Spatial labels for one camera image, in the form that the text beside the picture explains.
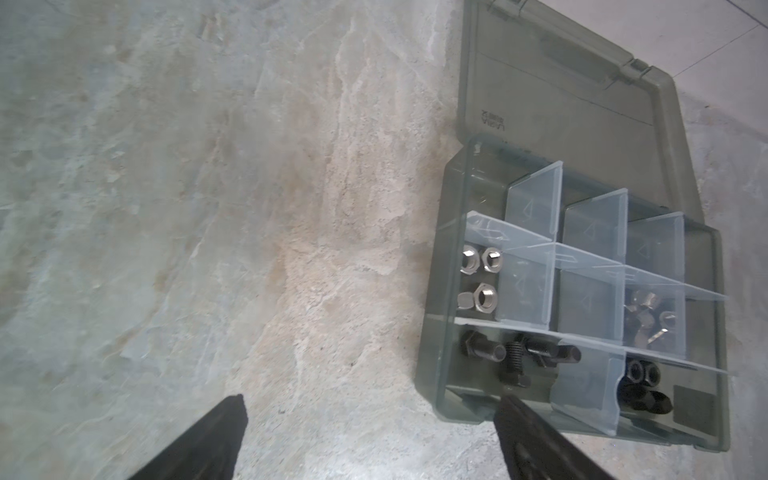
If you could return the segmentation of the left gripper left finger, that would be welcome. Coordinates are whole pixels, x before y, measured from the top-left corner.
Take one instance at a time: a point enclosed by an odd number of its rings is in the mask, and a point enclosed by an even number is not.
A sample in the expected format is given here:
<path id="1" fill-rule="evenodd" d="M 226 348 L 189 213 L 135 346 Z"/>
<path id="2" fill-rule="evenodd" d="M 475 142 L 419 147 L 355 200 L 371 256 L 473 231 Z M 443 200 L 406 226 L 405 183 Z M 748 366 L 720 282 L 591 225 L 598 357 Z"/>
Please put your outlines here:
<path id="1" fill-rule="evenodd" d="M 134 473 L 130 480 L 230 480 L 234 476 L 247 425 L 243 395 L 228 396 Z"/>

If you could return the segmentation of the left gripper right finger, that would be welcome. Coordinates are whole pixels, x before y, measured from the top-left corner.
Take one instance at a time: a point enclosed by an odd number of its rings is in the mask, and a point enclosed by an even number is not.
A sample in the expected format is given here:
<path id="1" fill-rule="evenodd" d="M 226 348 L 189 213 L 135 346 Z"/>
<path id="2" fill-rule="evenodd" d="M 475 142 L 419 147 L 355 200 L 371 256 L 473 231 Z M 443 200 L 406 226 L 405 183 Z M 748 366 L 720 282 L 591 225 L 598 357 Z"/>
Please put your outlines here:
<path id="1" fill-rule="evenodd" d="M 513 395 L 501 398 L 493 424 L 511 479 L 613 479 Z"/>

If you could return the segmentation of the black bolt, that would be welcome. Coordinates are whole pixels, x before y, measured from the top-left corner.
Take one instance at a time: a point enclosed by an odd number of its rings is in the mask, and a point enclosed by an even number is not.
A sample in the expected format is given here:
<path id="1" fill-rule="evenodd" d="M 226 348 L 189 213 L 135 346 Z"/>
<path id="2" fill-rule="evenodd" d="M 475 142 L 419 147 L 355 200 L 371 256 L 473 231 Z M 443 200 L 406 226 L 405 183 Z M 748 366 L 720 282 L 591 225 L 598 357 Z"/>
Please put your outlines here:
<path id="1" fill-rule="evenodd" d="M 554 369 L 559 364 L 577 364 L 581 361 L 581 350 L 575 345 L 560 345 L 553 341 L 529 338 L 524 349 L 542 368 Z"/>
<path id="2" fill-rule="evenodd" d="M 507 351 L 502 343 L 490 340 L 477 330 L 466 331 L 459 342 L 462 353 L 468 358 L 478 358 L 494 363 L 506 359 Z"/>
<path id="3" fill-rule="evenodd" d="M 505 344 L 506 357 L 500 370 L 500 381 L 508 387 L 529 388 L 531 379 L 523 368 L 524 345 L 521 341 L 511 341 Z"/>

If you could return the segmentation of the grey plastic organizer box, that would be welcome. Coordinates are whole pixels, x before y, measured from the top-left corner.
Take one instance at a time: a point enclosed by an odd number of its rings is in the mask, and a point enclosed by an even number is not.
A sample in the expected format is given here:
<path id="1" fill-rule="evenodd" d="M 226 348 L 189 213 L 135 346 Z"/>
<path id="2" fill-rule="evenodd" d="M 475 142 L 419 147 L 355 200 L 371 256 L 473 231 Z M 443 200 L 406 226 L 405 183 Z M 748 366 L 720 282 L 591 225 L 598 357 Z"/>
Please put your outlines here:
<path id="1" fill-rule="evenodd" d="M 722 245 L 703 221 L 677 90 L 664 71 L 538 1 L 464 5 L 460 152 L 447 164 L 415 385 L 448 422 L 480 424 L 514 395 L 556 429 L 724 452 L 730 446 Z M 503 254 L 460 272 L 462 248 Z M 458 310 L 488 283 L 492 314 Z M 646 349 L 624 341 L 630 290 L 663 301 L 676 327 Z M 504 346 L 575 345 L 577 364 L 508 387 L 504 361 L 468 358 L 477 330 Z M 629 358 L 658 365 L 646 387 L 666 415 L 618 401 Z"/>

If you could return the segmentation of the black nut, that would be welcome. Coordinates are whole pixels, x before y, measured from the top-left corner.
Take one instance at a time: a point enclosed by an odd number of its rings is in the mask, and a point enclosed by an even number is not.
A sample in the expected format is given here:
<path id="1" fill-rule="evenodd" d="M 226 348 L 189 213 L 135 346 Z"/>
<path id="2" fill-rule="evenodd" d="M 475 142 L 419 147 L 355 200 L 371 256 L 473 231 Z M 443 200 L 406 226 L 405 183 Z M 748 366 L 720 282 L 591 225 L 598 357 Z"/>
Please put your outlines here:
<path id="1" fill-rule="evenodd" d="M 649 411 L 655 404 L 653 393 L 640 384 L 625 384 L 617 391 L 621 405 L 634 411 Z"/>
<path id="2" fill-rule="evenodd" d="M 650 361 L 643 361 L 643 384 L 649 388 L 655 388 L 661 380 L 661 371 L 657 364 Z"/>
<path id="3" fill-rule="evenodd" d="M 673 404 L 671 399 L 659 391 L 651 391 L 653 397 L 652 405 L 649 407 L 649 412 L 655 415 L 666 415 L 673 410 Z"/>
<path id="4" fill-rule="evenodd" d="M 638 359 L 629 358 L 626 362 L 625 379 L 630 384 L 641 384 L 645 378 L 645 370 Z"/>

